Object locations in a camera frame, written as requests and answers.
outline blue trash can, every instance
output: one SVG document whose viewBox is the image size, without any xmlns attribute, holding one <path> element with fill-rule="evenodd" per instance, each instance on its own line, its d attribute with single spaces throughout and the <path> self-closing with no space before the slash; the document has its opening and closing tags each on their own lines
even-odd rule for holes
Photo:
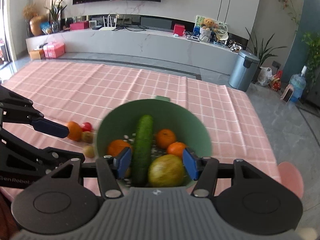
<svg viewBox="0 0 320 240">
<path fill-rule="evenodd" d="M 238 53 L 238 59 L 229 78 L 229 85 L 235 89 L 247 91 L 260 60 L 245 50 Z"/>
</svg>

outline blue gripper pad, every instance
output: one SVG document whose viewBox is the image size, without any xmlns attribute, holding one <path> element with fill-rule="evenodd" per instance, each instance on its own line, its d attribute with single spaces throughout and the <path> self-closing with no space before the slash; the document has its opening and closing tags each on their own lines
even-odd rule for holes
<svg viewBox="0 0 320 240">
<path fill-rule="evenodd" d="M 65 138 L 69 134 L 68 127 L 44 118 L 33 120 L 31 122 L 31 125 L 33 126 L 33 129 L 38 132 L 42 132 L 59 138 Z"/>
<path fill-rule="evenodd" d="M 113 159 L 113 166 L 117 170 L 117 179 L 124 178 L 125 172 L 130 166 L 132 152 L 129 147 L 126 147 L 122 152 Z"/>
<path fill-rule="evenodd" d="M 191 179 L 193 180 L 198 180 L 199 179 L 199 171 L 197 169 L 197 158 L 195 154 L 192 153 L 191 150 L 188 148 L 185 148 L 182 153 L 182 161 L 183 164 L 190 176 Z"/>
</svg>

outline pink chair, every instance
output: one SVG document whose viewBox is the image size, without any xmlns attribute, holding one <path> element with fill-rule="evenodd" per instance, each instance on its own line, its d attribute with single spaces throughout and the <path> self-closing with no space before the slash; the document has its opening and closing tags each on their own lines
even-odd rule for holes
<svg viewBox="0 0 320 240">
<path fill-rule="evenodd" d="M 300 171 L 292 163 L 283 162 L 278 165 L 281 184 L 295 193 L 300 199 L 303 196 L 303 180 Z"/>
</svg>

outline tangerine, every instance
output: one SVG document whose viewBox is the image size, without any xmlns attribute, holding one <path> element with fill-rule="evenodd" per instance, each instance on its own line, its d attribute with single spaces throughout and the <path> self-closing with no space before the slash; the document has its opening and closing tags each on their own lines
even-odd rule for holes
<svg viewBox="0 0 320 240">
<path fill-rule="evenodd" d="M 167 149 L 167 147 L 177 141 L 177 137 L 173 131 L 169 129 L 162 129 L 156 134 L 156 144 L 161 149 Z"/>
<path fill-rule="evenodd" d="M 109 143 L 107 147 L 107 154 L 111 155 L 112 157 L 116 157 L 126 147 L 131 148 L 131 145 L 124 140 L 114 140 Z"/>
<path fill-rule="evenodd" d="M 175 142 L 169 145 L 167 148 L 167 154 L 172 154 L 182 159 L 183 150 L 187 147 L 184 143 Z"/>
<path fill-rule="evenodd" d="M 70 121 L 66 123 L 66 127 L 69 129 L 68 138 L 73 141 L 80 141 L 82 128 L 76 122 Z"/>
</svg>

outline cable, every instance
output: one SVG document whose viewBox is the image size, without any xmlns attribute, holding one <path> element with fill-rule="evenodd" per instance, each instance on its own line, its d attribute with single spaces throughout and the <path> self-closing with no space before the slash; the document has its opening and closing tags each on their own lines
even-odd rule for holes
<svg viewBox="0 0 320 240">
<path fill-rule="evenodd" d="M 121 25 L 121 26 L 117 26 L 113 31 L 118 31 L 123 29 L 127 29 L 128 31 L 131 31 L 131 32 L 142 32 L 149 29 L 149 27 L 141 26 L 141 25 Z"/>
<path fill-rule="evenodd" d="M 298 109 L 298 111 L 300 112 L 300 114 L 301 114 L 302 118 L 303 118 L 303 119 L 305 120 L 305 122 L 307 123 L 307 126 L 309 127 L 309 129 L 310 129 L 310 131 L 311 131 L 311 133 L 312 133 L 313 137 L 315 138 L 315 140 L 316 140 L 316 142 L 317 142 L 318 146 L 320 147 L 320 142 L 318 141 L 318 139 L 317 139 L 317 136 L 316 136 L 315 132 L 313 131 L 313 129 L 311 128 L 311 125 L 308 123 L 307 119 L 305 118 L 305 116 L 304 116 L 304 115 L 303 115 L 303 113 L 301 112 L 301 110 L 303 110 L 303 109 L 300 109 L 300 108 L 298 108 L 298 107 L 297 107 L 297 109 Z"/>
</svg>

